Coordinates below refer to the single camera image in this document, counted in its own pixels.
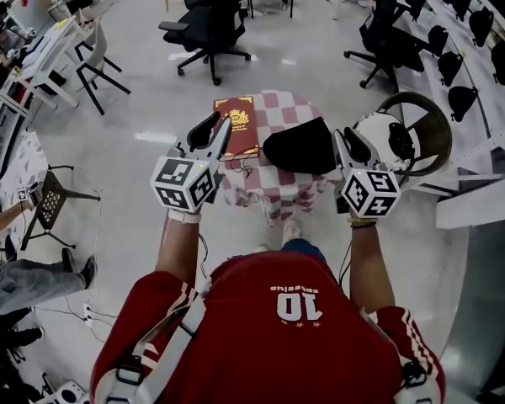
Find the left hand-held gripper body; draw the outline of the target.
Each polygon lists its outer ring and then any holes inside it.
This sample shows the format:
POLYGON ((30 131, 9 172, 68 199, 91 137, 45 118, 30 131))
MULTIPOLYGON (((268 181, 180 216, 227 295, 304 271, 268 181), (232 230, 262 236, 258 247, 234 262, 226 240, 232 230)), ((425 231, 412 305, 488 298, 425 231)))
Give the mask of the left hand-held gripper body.
POLYGON ((160 156, 150 185, 162 206, 194 213, 203 203, 213 203, 224 174, 188 152, 187 142, 177 142, 160 156))

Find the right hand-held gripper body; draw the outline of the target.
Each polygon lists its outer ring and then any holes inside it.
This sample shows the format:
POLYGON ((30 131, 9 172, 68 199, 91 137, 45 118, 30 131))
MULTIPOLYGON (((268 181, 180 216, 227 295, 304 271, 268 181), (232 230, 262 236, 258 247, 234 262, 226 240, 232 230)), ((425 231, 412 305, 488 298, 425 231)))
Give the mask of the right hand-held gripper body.
POLYGON ((393 172, 358 168, 343 173, 334 193, 338 214, 352 211, 364 219, 387 216, 401 197, 393 172))

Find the black cloth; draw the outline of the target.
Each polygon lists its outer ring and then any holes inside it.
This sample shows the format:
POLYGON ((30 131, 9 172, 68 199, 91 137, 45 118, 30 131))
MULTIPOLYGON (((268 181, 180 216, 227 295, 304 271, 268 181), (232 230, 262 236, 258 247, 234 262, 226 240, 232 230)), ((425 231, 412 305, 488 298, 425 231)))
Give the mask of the black cloth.
POLYGON ((257 157, 224 162, 226 171, 251 175, 258 167, 271 167, 282 173, 321 176, 335 170, 332 132, 322 117, 268 134, 261 139, 258 131, 257 157))

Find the person's left forearm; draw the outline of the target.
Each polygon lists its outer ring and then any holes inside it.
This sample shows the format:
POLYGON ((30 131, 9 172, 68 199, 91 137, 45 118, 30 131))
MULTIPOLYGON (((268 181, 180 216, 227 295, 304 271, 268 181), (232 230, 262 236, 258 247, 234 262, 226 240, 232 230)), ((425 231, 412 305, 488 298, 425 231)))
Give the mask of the person's left forearm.
POLYGON ((199 251, 199 224, 165 218, 155 270, 166 272, 193 287, 199 251))

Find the white round seat cushion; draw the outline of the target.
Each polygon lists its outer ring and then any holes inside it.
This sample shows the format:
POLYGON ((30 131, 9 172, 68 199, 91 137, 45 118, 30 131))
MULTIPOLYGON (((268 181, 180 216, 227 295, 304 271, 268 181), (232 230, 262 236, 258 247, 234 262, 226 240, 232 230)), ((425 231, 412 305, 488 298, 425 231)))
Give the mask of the white round seat cushion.
POLYGON ((389 124, 402 122, 395 116, 384 112, 374 112, 363 116, 355 126, 355 130, 362 134, 377 149, 380 161, 391 171, 406 171, 411 160, 402 160, 391 150, 388 142, 389 124))

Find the red book gold emblem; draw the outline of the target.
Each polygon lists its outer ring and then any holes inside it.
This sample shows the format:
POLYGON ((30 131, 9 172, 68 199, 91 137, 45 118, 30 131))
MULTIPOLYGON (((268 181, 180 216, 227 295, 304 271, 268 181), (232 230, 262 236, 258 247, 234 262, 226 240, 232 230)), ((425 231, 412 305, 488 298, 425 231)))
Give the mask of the red book gold emblem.
POLYGON ((231 135, 220 160, 229 162, 232 159, 257 157, 258 125, 253 96, 217 99, 213 103, 213 110, 221 114, 216 125, 220 125, 223 120, 231 120, 231 135))

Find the white wristband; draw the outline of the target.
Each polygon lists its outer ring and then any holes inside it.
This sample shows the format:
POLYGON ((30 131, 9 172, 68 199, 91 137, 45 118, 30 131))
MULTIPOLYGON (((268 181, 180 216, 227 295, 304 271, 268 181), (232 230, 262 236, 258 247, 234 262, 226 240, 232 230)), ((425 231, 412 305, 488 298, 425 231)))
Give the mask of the white wristband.
POLYGON ((201 217, 202 215, 200 212, 190 213, 172 209, 169 209, 167 212, 167 218, 169 220, 178 221, 182 224, 199 224, 201 217))

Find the dark wicker round chair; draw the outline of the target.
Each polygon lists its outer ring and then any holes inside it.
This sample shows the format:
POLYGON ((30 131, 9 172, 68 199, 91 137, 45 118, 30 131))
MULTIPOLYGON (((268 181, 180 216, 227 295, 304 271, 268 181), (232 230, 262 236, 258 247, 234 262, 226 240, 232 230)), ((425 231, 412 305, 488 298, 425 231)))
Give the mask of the dark wicker round chair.
POLYGON ((411 104, 425 112, 413 124, 406 126, 415 148, 415 156, 406 171, 392 171, 404 177, 424 177, 437 172, 446 165, 452 151, 453 136, 447 118, 441 108, 431 99, 414 92, 396 93, 386 99, 375 112, 390 114, 396 105, 411 104))

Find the person's blue shorts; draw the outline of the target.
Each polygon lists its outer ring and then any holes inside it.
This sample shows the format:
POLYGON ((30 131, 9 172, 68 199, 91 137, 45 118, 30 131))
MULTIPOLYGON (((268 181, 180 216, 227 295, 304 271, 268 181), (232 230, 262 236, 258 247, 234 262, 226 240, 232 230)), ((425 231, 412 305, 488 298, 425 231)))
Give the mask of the person's blue shorts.
POLYGON ((260 247, 252 253, 252 256, 268 263, 287 265, 326 262, 321 250, 304 238, 290 239, 278 250, 260 247))

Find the person's white shoe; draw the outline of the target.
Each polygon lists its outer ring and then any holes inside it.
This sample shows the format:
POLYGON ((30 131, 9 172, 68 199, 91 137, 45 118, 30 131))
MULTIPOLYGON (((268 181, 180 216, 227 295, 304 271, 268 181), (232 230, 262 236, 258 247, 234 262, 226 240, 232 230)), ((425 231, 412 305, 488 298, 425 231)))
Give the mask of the person's white shoe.
POLYGON ((301 238, 299 222, 293 219, 286 220, 283 224, 281 245, 284 246, 287 242, 299 238, 301 238))

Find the white slanted beam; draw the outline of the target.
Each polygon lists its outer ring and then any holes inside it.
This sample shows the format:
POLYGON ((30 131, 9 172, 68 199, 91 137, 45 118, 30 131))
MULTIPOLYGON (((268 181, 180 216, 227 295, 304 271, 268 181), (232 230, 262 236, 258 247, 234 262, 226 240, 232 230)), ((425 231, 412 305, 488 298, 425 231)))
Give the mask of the white slanted beam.
POLYGON ((505 221, 505 179, 442 200, 436 206, 436 227, 455 229, 505 221))

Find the rows of black bags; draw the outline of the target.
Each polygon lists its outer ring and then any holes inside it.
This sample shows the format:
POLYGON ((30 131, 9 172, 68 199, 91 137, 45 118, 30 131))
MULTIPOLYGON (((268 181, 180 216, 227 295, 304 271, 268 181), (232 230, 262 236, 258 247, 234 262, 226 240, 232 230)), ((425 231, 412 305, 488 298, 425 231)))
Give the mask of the rows of black bags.
POLYGON ((499 134, 505 130, 505 85, 496 81, 491 52, 476 45, 469 27, 455 19, 441 0, 426 3, 454 43, 456 50, 450 60, 468 71, 470 78, 469 87, 455 82, 449 86, 450 118, 460 123, 471 109, 480 109, 488 132, 493 136, 499 134))

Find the grey chair black legs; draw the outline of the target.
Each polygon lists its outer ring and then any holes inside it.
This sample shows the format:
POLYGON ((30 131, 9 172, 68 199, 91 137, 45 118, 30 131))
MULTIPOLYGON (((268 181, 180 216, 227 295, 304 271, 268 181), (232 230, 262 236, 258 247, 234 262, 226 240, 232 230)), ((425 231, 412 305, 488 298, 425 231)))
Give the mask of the grey chair black legs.
POLYGON ((114 68, 117 72, 122 72, 122 69, 115 65, 107 56, 108 41, 106 39, 103 26, 100 18, 93 21, 93 30, 85 40, 82 40, 74 47, 79 64, 75 69, 75 73, 80 80, 82 87, 88 93, 97 111, 104 115, 104 109, 97 100, 94 92, 98 89, 95 80, 100 77, 109 84, 115 86, 120 91, 126 94, 131 94, 131 91, 115 81, 112 77, 104 72, 104 66, 108 65, 114 68))

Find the white triangle-patterned table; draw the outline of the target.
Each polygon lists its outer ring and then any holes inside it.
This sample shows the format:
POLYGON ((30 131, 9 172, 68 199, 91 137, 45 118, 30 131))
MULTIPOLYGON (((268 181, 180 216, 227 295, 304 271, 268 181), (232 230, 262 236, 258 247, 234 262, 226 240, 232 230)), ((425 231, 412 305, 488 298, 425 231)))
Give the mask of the white triangle-patterned table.
POLYGON ((49 164, 39 137, 34 131, 24 131, 5 174, 0 178, 0 206, 7 210, 18 201, 17 188, 26 188, 45 180, 49 164))

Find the white refrigerator red sticker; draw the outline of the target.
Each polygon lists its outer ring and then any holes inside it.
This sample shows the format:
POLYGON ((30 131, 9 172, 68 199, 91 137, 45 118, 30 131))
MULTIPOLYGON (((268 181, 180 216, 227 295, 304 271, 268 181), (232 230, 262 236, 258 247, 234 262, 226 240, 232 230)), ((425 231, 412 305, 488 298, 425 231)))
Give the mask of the white refrigerator red sticker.
POLYGON ((32 28, 36 33, 45 32, 51 21, 51 16, 37 0, 13 0, 8 14, 22 30, 32 28))

